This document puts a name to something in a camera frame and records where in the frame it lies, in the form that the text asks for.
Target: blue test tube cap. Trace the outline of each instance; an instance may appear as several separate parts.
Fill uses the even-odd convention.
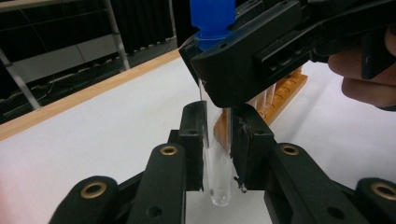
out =
[[[206,50],[231,32],[235,22],[235,0],[190,0],[192,26],[200,30],[195,36],[198,46]]]

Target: human hand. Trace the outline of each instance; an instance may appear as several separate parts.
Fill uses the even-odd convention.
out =
[[[396,56],[396,24],[385,34],[388,51]],[[389,110],[396,110],[396,62],[371,80],[361,79],[361,46],[359,43],[332,55],[328,61],[334,73],[344,77],[345,96]]]

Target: fingernail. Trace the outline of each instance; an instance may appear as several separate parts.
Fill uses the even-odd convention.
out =
[[[393,23],[390,27],[389,27],[389,31],[391,34],[396,35],[396,23]]]

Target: wooden trim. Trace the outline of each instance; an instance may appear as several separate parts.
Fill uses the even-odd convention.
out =
[[[87,100],[119,85],[128,82],[136,77],[140,77],[149,71],[158,68],[164,64],[170,63],[180,57],[178,50],[175,49],[149,62],[142,63],[128,71],[120,73],[114,77],[110,77],[99,82],[87,89],[78,91],[74,94],[64,97],[50,105],[43,106],[35,111],[23,115],[17,119],[11,120],[0,125],[0,141],[4,140],[16,133],[20,133],[46,119],[52,118],[75,105],[84,103]]]

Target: metal pole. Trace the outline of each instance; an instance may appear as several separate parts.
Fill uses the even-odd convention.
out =
[[[114,16],[113,7],[111,6],[110,0],[104,0],[104,2],[106,5],[106,8],[107,8],[108,20],[110,21],[111,29],[113,31],[114,42],[116,44],[119,55],[122,59],[124,68],[125,68],[125,70],[128,70],[130,68],[130,66],[129,66],[128,58],[126,57],[125,47],[123,46],[119,27],[116,22],[116,17]]]
[[[41,105],[38,103],[38,101],[35,99],[33,94],[30,92],[29,88],[27,88],[26,83],[18,75],[17,71],[15,71],[15,68],[13,67],[12,63],[8,60],[8,58],[1,49],[0,49],[0,60],[3,63],[4,67],[8,70],[11,77],[17,83],[18,87],[20,87],[21,91],[23,92],[29,103],[32,105],[33,109],[37,110],[38,108],[40,108]]]

